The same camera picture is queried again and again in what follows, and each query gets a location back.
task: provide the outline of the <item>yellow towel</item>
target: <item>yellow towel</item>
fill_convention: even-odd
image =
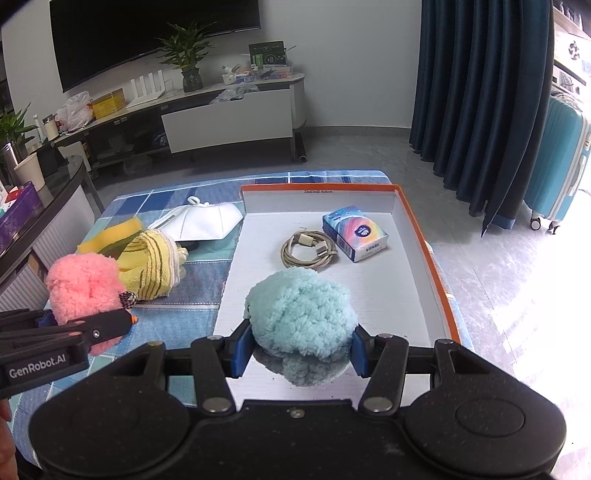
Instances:
[[[105,255],[106,257],[117,258],[123,248],[143,229],[144,226],[141,220],[137,217],[132,217],[126,222],[103,230],[87,242],[78,245],[78,253],[87,254],[93,252],[95,254]],[[111,250],[117,251],[116,254],[110,254]]]
[[[119,279],[140,300],[166,296],[180,282],[180,266],[187,257],[187,249],[177,247],[166,234],[146,230],[119,256]]]

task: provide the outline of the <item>yellow box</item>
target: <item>yellow box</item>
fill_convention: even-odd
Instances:
[[[92,110],[97,119],[115,113],[117,110],[121,110],[124,106],[125,95],[123,94],[123,88],[107,93],[92,102]]]

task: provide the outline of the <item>suitcase wheel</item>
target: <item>suitcase wheel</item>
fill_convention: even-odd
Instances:
[[[542,228],[542,222],[540,221],[540,217],[532,218],[530,220],[530,227],[532,230],[539,230]]]
[[[552,233],[552,235],[556,235],[556,230],[560,225],[554,222],[550,222],[550,226],[548,227],[548,231]]]

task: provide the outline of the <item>gray tile floor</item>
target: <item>gray tile floor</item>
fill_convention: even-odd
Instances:
[[[307,164],[289,161],[281,141],[214,148],[194,163],[177,155],[155,162],[139,179],[101,176],[107,205],[120,194],[191,181],[296,170],[382,170],[398,183],[433,246],[453,289],[477,353],[558,404],[569,426],[554,474],[591,478],[591,409],[583,369],[588,365],[591,197],[579,192],[557,231],[530,229],[524,205],[511,231],[491,226],[445,190],[398,136],[305,136]]]

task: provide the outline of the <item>pink plush toy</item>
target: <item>pink plush toy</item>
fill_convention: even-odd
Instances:
[[[66,255],[57,260],[49,269],[46,286],[58,325],[122,308],[119,294],[125,291],[115,259],[94,253]],[[93,345],[90,354],[106,352],[121,338]]]

